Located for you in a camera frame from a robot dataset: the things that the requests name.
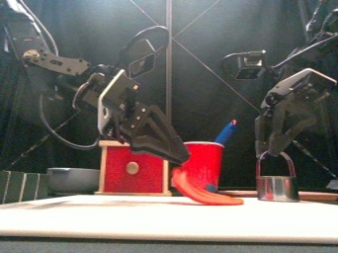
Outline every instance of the blue object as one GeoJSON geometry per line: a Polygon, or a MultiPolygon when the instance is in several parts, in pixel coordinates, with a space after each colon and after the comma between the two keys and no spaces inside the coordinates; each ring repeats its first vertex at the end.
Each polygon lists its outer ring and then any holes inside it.
{"type": "Polygon", "coordinates": [[[220,135],[217,136],[216,142],[225,145],[236,130],[237,130],[237,121],[233,120],[232,123],[224,128],[220,135]]]}

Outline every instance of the wooden box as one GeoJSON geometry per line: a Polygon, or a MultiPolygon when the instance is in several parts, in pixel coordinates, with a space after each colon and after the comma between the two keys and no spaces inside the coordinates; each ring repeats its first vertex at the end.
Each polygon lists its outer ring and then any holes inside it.
{"type": "Polygon", "coordinates": [[[170,196],[169,162],[134,154],[129,144],[101,141],[101,183],[95,194],[170,196]]]}

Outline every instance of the metal handle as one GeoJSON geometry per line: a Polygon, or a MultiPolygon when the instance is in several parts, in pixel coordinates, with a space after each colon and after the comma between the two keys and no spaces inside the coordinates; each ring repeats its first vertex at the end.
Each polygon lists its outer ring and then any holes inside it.
{"type": "MultiPolygon", "coordinates": [[[[266,158],[269,152],[266,151],[260,159],[258,159],[258,162],[257,162],[257,177],[261,176],[261,161],[266,158]]],[[[286,160],[288,162],[288,166],[289,166],[289,173],[291,173],[291,176],[292,177],[296,177],[296,172],[295,172],[295,166],[293,166],[293,162],[292,162],[292,159],[291,157],[288,156],[288,154],[285,152],[281,153],[281,156],[284,157],[284,159],[286,160]]]]}

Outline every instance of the wall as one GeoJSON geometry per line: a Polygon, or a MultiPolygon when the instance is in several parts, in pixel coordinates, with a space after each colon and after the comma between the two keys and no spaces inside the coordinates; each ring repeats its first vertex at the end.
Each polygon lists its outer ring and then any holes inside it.
{"type": "MultiPolygon", "coordinates": [[[[297,1],[31,0],[27,3],[57,39],[59,55],[83,57],[93,64],[114,64],[132,37],[142,29],[166,26],[172,21],[172,56],[168,58],[164,53],[156,71],[138,80],[142,83],[141,100],[149,105],[158,104],[164,110],[170,101],[172,122],[184,141],[213,141],[225,125],[233,119],[238,120],[238,131],[224,153],[221,186],[254,187],[254,121],[274,83],[265,77],[256,81],[236,81],[221,68],[221,61],[230,53],[264,49],[269,65],[274,65],[304,45],[297,1]]],[[[17,120],[3,121],[7,134],[2,142],[3,166],[9,166],[35,140],[47,134],[37,117],[38,108],[29,110],[26,106],[35,105],[37,98],[25,87],[26,95],[9,105],[17,108],[17,112],[9,109],[6,119],[17,120]]],[[[54,105],[50,110],[55,124],[71,115],[70,109],[57,111],[54,105]]],[[[321,112],[320,125],[305,133],[303,139],[311,149],[313,143],[320,142],[320,150],[313,149],[316,155],[328,166],[335,166],[325,112],[321,112]]],[[[95,129],[87,126],[93,122],[95,119],[90,116],[79,117],[65,128],[66,136],[78,142],[91,142],[95,129]]],[[[99,148],[89,152],[75,151],[50,139],[13,169],[98,168],[99,151],[99,148]]],[[[295,159],[300,185],[325,187],[331,176],[323,168],[295,146],[286,152],[295,159]]]]}

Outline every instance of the red object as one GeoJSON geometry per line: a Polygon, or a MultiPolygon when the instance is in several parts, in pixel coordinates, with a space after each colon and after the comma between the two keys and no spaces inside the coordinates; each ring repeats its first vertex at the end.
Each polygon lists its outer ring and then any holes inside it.
{"type": "Polygon", "coordinates": [[[102,141],[101,193],[168,194],[165,161],[149,154],[134,154],[129,145],[102,141]]]}
{"type": "Polygon", "coordinates": [[[186,142],[185,145],[190,158],[181,168],[182,171],[186,171],[189,182],[196,187],[214,192],[218,189],[225,146],[205,141],[186,142]]]}
{"type": "Polygon", "coordinates": [[[197,188],[189,182],[186,171],[178,168],[173,169],[173,182],[181,193],[194,201],[209,206],[237,206],[244,204],[242,199],[236,199],[230,196],[214,194],[204,189],[197,188]]]}

